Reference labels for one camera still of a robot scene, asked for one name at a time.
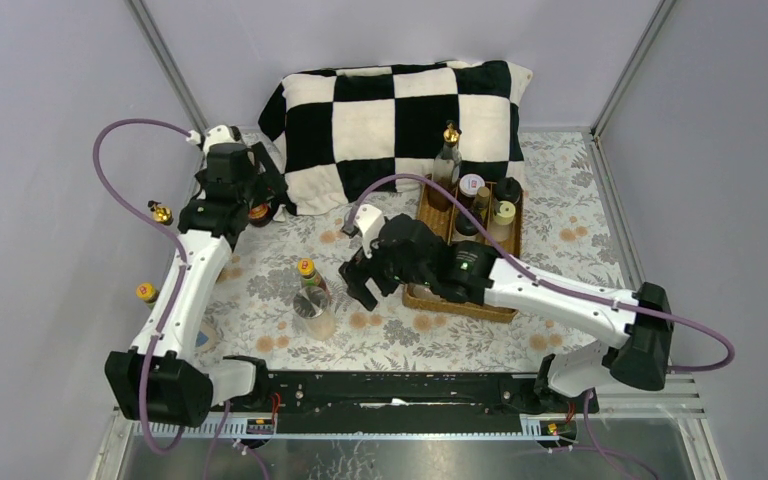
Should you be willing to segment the green bottle yellow cap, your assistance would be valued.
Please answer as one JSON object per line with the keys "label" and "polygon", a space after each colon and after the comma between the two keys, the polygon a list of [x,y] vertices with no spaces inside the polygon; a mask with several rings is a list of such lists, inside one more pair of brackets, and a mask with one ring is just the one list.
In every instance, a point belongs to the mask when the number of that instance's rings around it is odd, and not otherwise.
{"label": "green bottle yellow cap", "polygon": [[300,283],[303,288],[317,287],[329,294],[329,288],[325,277],[316,268],[311,258],[302,258],[297,264]]}

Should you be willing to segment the small yellow oil bottle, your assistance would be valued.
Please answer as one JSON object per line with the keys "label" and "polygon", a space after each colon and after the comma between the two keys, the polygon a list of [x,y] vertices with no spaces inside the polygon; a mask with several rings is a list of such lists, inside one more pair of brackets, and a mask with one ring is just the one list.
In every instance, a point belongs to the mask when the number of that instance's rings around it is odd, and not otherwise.
{"label": "small yellow oil bottle", "polygon": [[[465,191],[459,191],[458,199],[464,206],[468,207],[469,214],[481,225],[484,225],[490,199],[489,188],[481,186],[472,195],[468,195]],[[481,239],[482,236],[477,227],[467,219],[463,212],[458,212],[455,216],[451,240],[459,242],[465,240],[480,241]]]}

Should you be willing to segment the woven wicker tray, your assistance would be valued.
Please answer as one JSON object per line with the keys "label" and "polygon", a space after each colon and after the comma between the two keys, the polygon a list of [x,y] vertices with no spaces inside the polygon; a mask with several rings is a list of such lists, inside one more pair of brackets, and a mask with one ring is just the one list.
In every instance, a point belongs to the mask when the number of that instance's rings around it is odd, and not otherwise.
{"label": "woven wicker tray", "polygon": [[[442,237],[447,243],[454,232],[454,221],[458,210],[450,206],[445,212],[434,209],[428,202],[427,191],[429,187],[423,183],[422,193],[417,210],[416,219],[425,223],[433,233]],[[510,228],[509,238],[500,243],[501,247],[519,258],[522,250],[522,231],[524,225],[523,196],[515,202],[516,215]],[[430,292],[425,293],[423,288],[416,289],[415,285],[406,286],[402,293],[403,305],[412,309],[428,310],[432,312],[462,315],[478,320],[486,320],[497,323],[511,323],[518,311],[510,308],[493,306],[481,306],[473,303],[452,303],[440,298],[432,298]]]}

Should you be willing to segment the white lid brown sauce jar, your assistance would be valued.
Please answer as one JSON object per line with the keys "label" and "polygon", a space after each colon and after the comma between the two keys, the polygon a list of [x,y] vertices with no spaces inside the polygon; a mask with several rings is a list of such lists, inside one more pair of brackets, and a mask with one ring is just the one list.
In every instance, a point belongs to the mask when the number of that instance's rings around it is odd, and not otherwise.
{"label": "white lid brown sauce jar", "polygon": [[485,180],[478,174],[463,175],[458,181],[458,199],[462,205],[471,211],[482,212],[486,202],[478,198],[479,191],[485,187]]}

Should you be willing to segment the yellow cap spice bottle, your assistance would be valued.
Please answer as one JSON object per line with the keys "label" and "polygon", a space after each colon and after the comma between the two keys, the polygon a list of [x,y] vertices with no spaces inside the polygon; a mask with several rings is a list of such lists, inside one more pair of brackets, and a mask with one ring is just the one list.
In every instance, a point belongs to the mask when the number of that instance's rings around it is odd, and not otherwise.
{"label": "yellow cap spice bottle", "polygon": [[509,201],[497,202],[493,207],[488,223],[490,237],[499,244],[507,241],[511,235],[516,214],[516,206],[513,203]]}

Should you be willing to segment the glass cruet gold spout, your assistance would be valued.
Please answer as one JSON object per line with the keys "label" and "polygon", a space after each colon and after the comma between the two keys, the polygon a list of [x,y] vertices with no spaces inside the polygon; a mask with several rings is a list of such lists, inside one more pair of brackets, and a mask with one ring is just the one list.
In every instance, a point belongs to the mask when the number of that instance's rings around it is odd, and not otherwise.
{"label": "glass cruet gold spout", "polygon": [[[443,145],[433,162],[432,181],[445,192],[451,193],[458,177],[461,163],[459,140],[461,130],[454,121],[448,121],[443,131]],[[447,211],[451,202],[446,195],[430,187],[427,192],[429,205],[438,211]]]}

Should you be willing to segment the black cap shaker bottle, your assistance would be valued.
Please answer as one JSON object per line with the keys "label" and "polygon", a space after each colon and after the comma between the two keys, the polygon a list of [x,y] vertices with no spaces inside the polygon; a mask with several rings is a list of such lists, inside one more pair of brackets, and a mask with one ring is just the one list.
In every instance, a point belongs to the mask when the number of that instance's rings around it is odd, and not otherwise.
{"label": "black cap shaker bottle", "polygon": [[516,205],[522,198],[522,186],[514,177],[505,177],[499,180],[493,187],[493,199],[495,202],[507,201]]}

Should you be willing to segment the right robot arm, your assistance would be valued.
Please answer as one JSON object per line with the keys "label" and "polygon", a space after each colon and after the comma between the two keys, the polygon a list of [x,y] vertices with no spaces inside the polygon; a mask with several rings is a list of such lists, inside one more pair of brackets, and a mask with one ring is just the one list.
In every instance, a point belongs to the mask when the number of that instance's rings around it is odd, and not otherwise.
{"label": "right robot arm", "polygon": [[422,221],[400,214],[386,218],[364,205],[344,229],[359,236],[358,251],[339,273],[348,295],[366,310],[401,285],[425,286],[452,304],[529,311],[561,321],[593,337],[571,353],[549,355],[533,386],[535,402],[557,412],[587,390],[620,383],[660,391],[667,376],[673,328],[662,319],[665,291],[644,284],[638,291],[601,288],[535,269],[475,241],[447,243]]}

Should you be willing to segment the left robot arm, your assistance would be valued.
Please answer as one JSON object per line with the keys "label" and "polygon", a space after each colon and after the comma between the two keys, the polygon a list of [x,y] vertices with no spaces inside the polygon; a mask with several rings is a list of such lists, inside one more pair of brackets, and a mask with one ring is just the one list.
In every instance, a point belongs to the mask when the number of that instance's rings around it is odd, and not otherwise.
{"label": "left robot arm", "polygon": [[198,427],[212,407],[230,401],[256,411],[268,405],[264,360],[226,356],[201,370],[195,341],[219,274],[250,211],[274,206],[286,183],[263,143],[219,143],[196,175],[202,192],[181,210],[176,258],[144,327],[125,352],[108,355],[104,372],[129,420]]}

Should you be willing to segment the red lid chili sauce jar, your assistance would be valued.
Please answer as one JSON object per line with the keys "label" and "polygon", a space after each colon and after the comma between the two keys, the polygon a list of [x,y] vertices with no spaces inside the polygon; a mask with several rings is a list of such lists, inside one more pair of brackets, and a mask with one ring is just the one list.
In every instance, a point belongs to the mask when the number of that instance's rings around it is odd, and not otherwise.
{"label": "red lid chili sauce jar", "polygon": [[261,228],[272,221],[274,214],[273,206],[269,202],[265,202],[254,206],[248,212],[248,222],[252,227]]}

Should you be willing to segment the floral tablecloth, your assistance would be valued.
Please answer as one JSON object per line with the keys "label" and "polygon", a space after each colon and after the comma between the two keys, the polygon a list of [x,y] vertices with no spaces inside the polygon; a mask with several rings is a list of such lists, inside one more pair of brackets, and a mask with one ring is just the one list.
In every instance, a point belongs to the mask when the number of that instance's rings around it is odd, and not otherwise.
{"label": "floral tablecloth", "polygon": [[[616,243],[579,132],[526,132],[522,258],[586,283],[622,287]],[[400,293],[366,311],[347,296],[339,265],[359,248],[342,231],[344,208],[289,217],[244,231],[218,276],[203,321],[221,335],[197,352],[209,367],[226,355],[262,358],[271,369],[388,371],[535,371],[548,354],[569,353],[590,337],[567,324],[523,312],[511,323],[407,308]],[[294,326],[297,263],[311,258],[332,291],[336,331],[325,341]]]}

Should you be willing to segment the reflected cruet gold spout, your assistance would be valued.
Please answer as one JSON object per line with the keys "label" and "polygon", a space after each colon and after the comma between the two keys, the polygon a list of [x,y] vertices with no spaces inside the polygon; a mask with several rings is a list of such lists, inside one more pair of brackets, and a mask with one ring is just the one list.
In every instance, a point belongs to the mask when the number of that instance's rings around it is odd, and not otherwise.
{"label": "reflected cruet gold spout", "polygon": [[171,226],[174,222],[173,211],[160,202],[150,200],[147,202],[147,208],[150,211],[152,220],[163,226]]}

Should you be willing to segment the reflected green bottle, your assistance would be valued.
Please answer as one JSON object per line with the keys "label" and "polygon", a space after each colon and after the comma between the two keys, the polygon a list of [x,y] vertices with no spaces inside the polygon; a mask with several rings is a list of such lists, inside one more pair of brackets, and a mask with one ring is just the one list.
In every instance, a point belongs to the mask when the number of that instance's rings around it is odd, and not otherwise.
{"label": "reflected green bottle", "polygon": [[159,290],[149,282],[140,283],[135,289],[136,297],[152,309],[159,297]]}

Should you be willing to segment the reflected jar white lid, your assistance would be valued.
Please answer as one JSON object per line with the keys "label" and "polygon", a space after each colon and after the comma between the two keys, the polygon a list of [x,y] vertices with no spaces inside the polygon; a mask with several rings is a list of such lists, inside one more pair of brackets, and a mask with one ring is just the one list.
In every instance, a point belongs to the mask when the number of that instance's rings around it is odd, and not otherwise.
{"label": "reflected jar white lid", "polygon": [[209,352],[215,350],[220,343],[221,335],[211,321],[202,321],[195,341],[197,352]]}

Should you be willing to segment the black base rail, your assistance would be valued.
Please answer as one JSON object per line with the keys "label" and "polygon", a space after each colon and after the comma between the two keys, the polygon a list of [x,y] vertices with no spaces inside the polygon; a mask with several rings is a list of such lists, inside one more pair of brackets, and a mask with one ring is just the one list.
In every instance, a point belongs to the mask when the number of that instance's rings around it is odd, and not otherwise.
{"label": "black base rail", "polygon": [[280,434],[513,434],[523,415],[597,412],[596,398],[535,387],[532,374],[275,371],[234,413],[263,414]]}

